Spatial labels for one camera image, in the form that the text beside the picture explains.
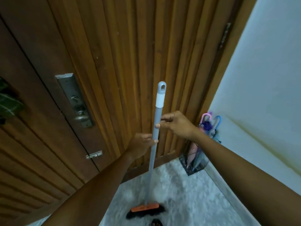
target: broom handle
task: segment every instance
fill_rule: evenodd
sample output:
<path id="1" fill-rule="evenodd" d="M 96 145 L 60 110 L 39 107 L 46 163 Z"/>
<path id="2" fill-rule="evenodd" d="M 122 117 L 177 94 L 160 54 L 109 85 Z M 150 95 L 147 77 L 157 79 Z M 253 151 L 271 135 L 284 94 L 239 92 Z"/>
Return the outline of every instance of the broom handle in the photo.
<path id="1" fill-rule="evenodd" d="M 159 129 L 155 127 L 157 123 L 161 121 L 162 109 L 164 105 L 164 98 L 165 98 L 165 91 L 166 91 L 166 83 L 159 82 L 158 84 L 158 91 L 157 91 L 157 98 L 156 98 L 156 111 L 155 111 L 155 119 L 153 123 L 153 140 L 157 140 L 159 136 Z M 153 165 L 155 163 L 156 157 L 156 149 L 157 144 L 153 145 L 150 150 L 150 164 L 148 167 L 148 180 L 146 184 L 145 190 L 145 205 L 148 204 L 148 197 L 151 185 L 151 177 L 153 174 Z"/>

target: person's left hand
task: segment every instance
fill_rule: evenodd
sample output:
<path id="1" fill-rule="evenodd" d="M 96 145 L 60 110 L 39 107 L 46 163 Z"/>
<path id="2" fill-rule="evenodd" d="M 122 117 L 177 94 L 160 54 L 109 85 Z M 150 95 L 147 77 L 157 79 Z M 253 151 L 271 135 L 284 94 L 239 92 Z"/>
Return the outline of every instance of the person's left hand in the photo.
<path id="1" fill-rule="evenodd" d="M 143 156 L 148 148 L 155 145 L 158 140 L 152 139 L 152 134 L 136 133 L 135 136 L 130 140 L 126 153 L 134 161 L 135 159 Z"/>

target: black bristles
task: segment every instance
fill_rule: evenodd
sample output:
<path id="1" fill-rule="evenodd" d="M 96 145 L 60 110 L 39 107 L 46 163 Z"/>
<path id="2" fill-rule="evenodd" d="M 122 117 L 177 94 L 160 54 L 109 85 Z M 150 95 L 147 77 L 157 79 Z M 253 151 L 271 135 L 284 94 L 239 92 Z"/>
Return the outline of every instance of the black bristles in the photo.
<path id="1" fill-rule="evenodd" d="M 165 212 L 165 208 L 163 205 L 159 205 L 159 208 L 156 209 L 147 209 L 147 210 L 143 210 L 143 211 L 138 211 L 138 212 L 132 212 L 131 210 L 127 213 L 126 218 L 127 219 L 133 219 L 135 217 L 144 217 L 146 215 L 151 215 L 151 216 L 155 216 L 155 215 L 159 215 L 160 213 Z"/>

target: door hinge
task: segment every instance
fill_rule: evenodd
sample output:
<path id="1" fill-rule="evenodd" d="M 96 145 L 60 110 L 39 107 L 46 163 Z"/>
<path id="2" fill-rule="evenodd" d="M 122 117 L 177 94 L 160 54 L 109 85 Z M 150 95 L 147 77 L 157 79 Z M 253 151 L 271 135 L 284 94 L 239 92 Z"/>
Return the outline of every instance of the door hinge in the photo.
<path id="1" fill-rule="evenodd" d="M 220 44 L 219 44 L 219 49 L 221 49 L 221 48 L 224 46 L 224 43 L 225 43 L 225 41 L 226 41 L 226 38 L 227 38 L 227 35 L 228 35 L 228 32 L 229 32 L 229 29 L 230 29 L 230 26 L 231 26 L 231 23 L 230 23 L 230 22 L 227 23 L 226 28 L 225 28 L 225 30 L 224 30 L 224 34 L 223 34 L 222 40 L 221 40 L 221 42 L 220 42 Z"/>
<path id="2" fill-rule="evenodd" d="M 94 158 L 94 157 L 97 157 L 97 156 L 101 156 L 101 155 L 102 155 L 102 151 L 95 152 L 93 154 L 87 155 L 86 159 L 91 159 L 91 158 Z"/>

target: hand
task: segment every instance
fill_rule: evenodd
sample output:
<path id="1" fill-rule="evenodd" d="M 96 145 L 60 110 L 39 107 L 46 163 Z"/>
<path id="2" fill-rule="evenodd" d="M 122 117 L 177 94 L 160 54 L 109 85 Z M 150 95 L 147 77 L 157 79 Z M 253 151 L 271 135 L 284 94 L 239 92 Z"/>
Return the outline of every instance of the hand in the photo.
<path id="1" fill-rule="evenodd" d="M 143 156 L 148 148 L 155 145 L 158 140 L 152 139 L 152 134 L 136 133 L 130 140 L 126 153 L 130 156 L 131 160 L 135 160 Z"/>
<path id="2" fill-rule="evenodd" d="M 194 126 L 180 111 L 167 113 L 161 116 L 161 122 L 156 124 L 156 128 L 166 128 L 179 137 L 192 139 L 198 128 Z"/>

